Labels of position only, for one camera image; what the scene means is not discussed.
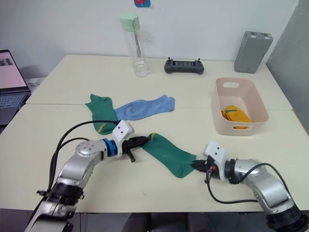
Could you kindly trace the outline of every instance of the floor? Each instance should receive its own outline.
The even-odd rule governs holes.
[[[24,231],[31,211],[0,209],[0,231]],[[207,213],[216,232],[273,232],[258,213]],[[129,213],[76,213],[70,220],[73,232],[120,232]],[[186,232],[185,213],[152,213],[153,232]]]

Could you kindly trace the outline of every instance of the blue sock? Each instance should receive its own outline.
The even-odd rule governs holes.
[[[163,95],[152,100],[136,100],[115,109],[118,120],[138,120],[151,115],[169,112],[175,108],[175,99]]]

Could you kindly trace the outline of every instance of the pink plastic basket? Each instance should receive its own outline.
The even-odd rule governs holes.
[[[221,113],[229,105],[240,108],[252,123],[226,120]],[[212,114],[216,130],[225,135],[253,135],[268,121],[268,114],[254,83],[242,78],[219,78],[212,96]]]

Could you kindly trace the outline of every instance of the laptop keyboard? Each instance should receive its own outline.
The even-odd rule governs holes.
[[[0,109],[18,107],[24,94],[0,96]]]

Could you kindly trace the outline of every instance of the gray power bank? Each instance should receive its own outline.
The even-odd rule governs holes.
[[[246,31],[234,63],[234,71],[255,73],[272,41],[269,33]]]

